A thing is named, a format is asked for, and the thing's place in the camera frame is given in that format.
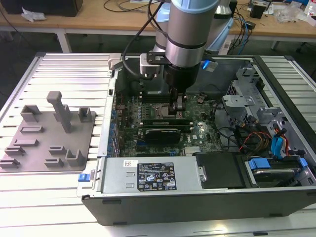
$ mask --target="blue latch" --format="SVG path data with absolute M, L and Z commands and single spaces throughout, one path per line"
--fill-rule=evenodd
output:
M 307 166 L 307 161 L 304 158 L 300 158 L 300 163 L 305 168 Z
M 248 161 L 250 169 L 269 169 L 270 164 L 266 158 L 253 158 Z
M 90 174 L 80 174 L 78 182 L 90 182 Z

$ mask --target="black box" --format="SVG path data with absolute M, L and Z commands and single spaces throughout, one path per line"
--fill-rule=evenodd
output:
M 250 17 L 261 19 L 263 12 L 266 10 L 266 6 L 253 5 Z
M 76 16 L 83 0 L 0 0 L 8 14 L 21 14 L 22 7 L 45 14 Z

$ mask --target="metal chassis panel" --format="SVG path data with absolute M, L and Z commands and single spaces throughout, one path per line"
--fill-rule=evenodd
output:
M 237 194 L 82 197 L 82 202 L 99 224 L 115 226 L 288 216 L 316 203 L 316 192 L 262 190 Z
M 214 57 L 216 58 L 246 59 L 258 67 L 261 76 L 264 76 L 276 96 L 282 99 L 286 112 L 293 118 L 293 122 L 301 130 L 308 144 L 316 147 L 316 134 L 311 133 L 309 124 L 259 56 Z M 103 169 L 100 163 L 97 169 Z M 100 180 L 99 176 L 97 184 L 103 182 L 104 180 L 102 178 Z M 100 189 L 97 191 L 92 196 L 83 196 L 82 202 L 101 225 L 287 216 L 316 203 L 316 187 L 204 190 L 185 193 L 173 191 L 170 195 L 156 193 L 118 195 L 102 194 Z

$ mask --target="aluminum extrusion table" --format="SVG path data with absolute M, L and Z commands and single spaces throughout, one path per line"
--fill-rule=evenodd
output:
M 70 110 L 90 106 L 97 114 L 86 169 L 95 167 L 104 108 L 111 86 L 108 59 L 109 54 L 46 54 L 36 57 L 0 112 L 0 154 L 22 120 L 20 112 L 23 106 L 37 104 L 41 111 L 52 111 L 45 98 L 50 90 L 60 90 L 62 101 L 70 106 Z M 286 62 L 284 57 L 269 56 L 263 60 L 279 76 L 293 101 L 298 102 L 299 109 L 315 128 L 312 111 L 315 112 L 316 100 L 306 105 L 301 100 L 296 101 L 295 97 L 306 90 L 311 98 L 316 96 L 315 87 L 308 87 L 314 84 L 310 77 L 295 62 Z M 288 217 L 104 227 L 96 222 L 81 198 L 77 197 L 77 186 L 77 172 L 0 174 L 0 235 L 180 237 L 253 236 L 253 232 L 267 232 L 269 236 L 279 237 L 316 236 L 316 205 Z

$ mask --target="computer case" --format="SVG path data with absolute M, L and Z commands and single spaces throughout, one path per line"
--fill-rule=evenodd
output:
M 8 14 L 22 13 L 22 7 L 28 11 L 45 14 L 76 16 L 83 0 L 0 0 Z

